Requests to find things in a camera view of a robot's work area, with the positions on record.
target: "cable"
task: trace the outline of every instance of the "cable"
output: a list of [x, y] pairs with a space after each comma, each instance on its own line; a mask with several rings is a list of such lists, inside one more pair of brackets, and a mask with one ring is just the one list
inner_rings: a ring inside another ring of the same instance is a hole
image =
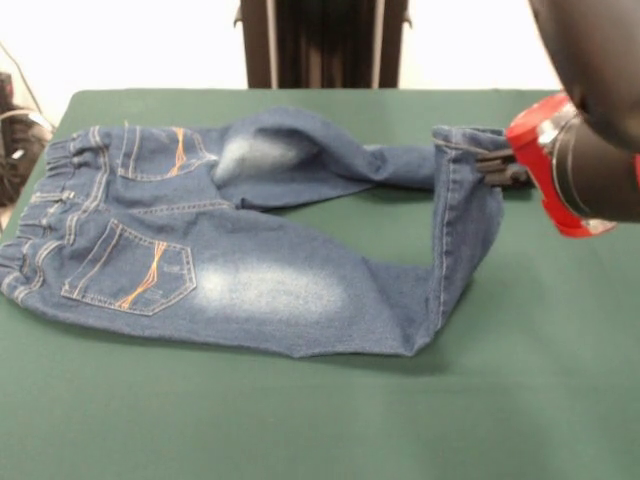
[[2, 123], [2, 121], [6, 120], [7, 118], [15, 117], [17, 115], [26, 115], [31, 121], [39, 124], [41, 127], [49, 130], [49, 132], [51, 133], [55, 133], [56, 131], [56, 128], [49, 120], [44, 117], [44, 115], [36, 112], [35, 110], [29, 110], [28, 108], [18, 108], [16, 110], [9, 110], [0, 114], [0, 123]]
[[8, 110], [0, 114], [0, 122], [2, 122], [2, 120], [4, 120], [5, 118], [13, 117], [15, 115], [30, 115], [32, 113], [38, 113], [38, 115], [40, 114], [39, 112], [36, 112], [35, 110], [29, 110], [28, 108], [18, 108], [16, 110]]
[[27, 89], [27, 92], [29, 93], [29, 95], [31, 96], [31, 99], [33, 100], [34, 105], [38, 109], [38, 112], [40, 112], [40, 114], [42, 115], [42, 108], [40, 108], [38, 99], [33, 94], [33, 90], [31, 90], [31, 87], [29, 86], [29, 82], [27, 82], [27, 79], [24, 76], [24, 73], [22, 72], [22, 68], [20, 67], [20, 64], [16, 61], [15, 58], [13, 58], [13, 56], [9, 53], [9, 50], [7, 50], [7, 48], [4, 46], [4, 44], [1, 41], [0, 41], [0, 50], [4, 52], [4, 54], [9, 58], [9, 61], [13, 63], [13, 65], [16, 67], [16, 70], [18, 70], [18, 74], [20, 75], [20, 79], [22, 80], [22, 83], [24, 83], [24, 86]]

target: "black object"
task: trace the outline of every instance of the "black object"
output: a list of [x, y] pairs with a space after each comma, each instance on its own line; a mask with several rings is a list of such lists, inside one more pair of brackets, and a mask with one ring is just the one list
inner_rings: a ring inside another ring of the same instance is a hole
[[503, 190], [534, 187], [529, 171], [516, 162], [511, 149], [479, 154], [476, 168], [484, 176], [485, 183], [492, 187], [501, 187]]
[[249, 87], [397, 88], [408, 0], [385, 1], [376, 45], [378, 1], [272, 0], [270, 18], [268, 0], [241, 0], [234, 23], [243, 24]]
[[564, 89], [598, 135], [640, 152], [640, 2], [529, 0]]
[[[15, 110], [11, 76], [0, 73], [0, 115]], [[0, 207], [6, 207], [18, 200], [47, 140], [38, 134], [43, 127], [24, 114], [5, 116], [0, 129]]]
[[556, 190], [575, 214], [640, 221], [635, 154], [606, 142], [579, 117], [563, 127], [550, 153]]

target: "jeans back pocket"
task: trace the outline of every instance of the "jeans back pocket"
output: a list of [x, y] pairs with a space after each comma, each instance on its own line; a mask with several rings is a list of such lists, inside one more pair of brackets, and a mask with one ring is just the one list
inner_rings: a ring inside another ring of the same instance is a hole
[[138, 315], [154, 315], [196, 287], [188, 247], [153, 240], [112, 220], [62, 296]]
[[196, 131], [182, 127], [126, 127], [118, 174], [138, 181], [164, 180], [217, 159], [207, 151]]

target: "jeans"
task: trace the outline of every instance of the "jeans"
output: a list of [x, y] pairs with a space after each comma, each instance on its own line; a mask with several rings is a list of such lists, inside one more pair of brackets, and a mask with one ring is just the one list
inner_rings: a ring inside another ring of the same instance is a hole
[[[502, 219], [501, 191], [475, 156], [506, 148], [503, 131], [432, 136], [362, 146], [284, 107], [219, 128], [94, 126], [49, 145], [18, 234], [0, 247], [2, 292], [53, 321], [138, 337], [291, 357], [413, 355]], [[365, 258], [266, 213], [375, 185], [435, 192], [429, 268]]]

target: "white wall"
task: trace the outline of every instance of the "white wall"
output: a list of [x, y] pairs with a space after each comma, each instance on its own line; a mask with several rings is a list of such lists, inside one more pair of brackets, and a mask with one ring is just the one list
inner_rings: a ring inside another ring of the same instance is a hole
[[[401, 88], [559, 88], [527, 0], [410, 1]], [[12, 0], [0, 40], [57, 123], [83, 89], [246, 88], [238, 4]]]

